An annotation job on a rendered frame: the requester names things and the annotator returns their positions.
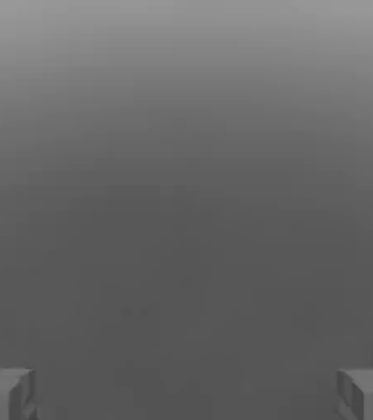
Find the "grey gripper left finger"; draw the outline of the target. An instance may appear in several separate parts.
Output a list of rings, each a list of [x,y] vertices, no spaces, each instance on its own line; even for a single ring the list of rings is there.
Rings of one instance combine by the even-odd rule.
[[[34,369],[0,368],[0,420],[38,420]]]

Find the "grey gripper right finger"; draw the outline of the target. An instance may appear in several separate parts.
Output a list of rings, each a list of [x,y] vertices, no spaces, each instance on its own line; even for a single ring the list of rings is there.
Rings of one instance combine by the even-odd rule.
[[[373,368],[339,369],[336,386],[342,420],[373,420]]]

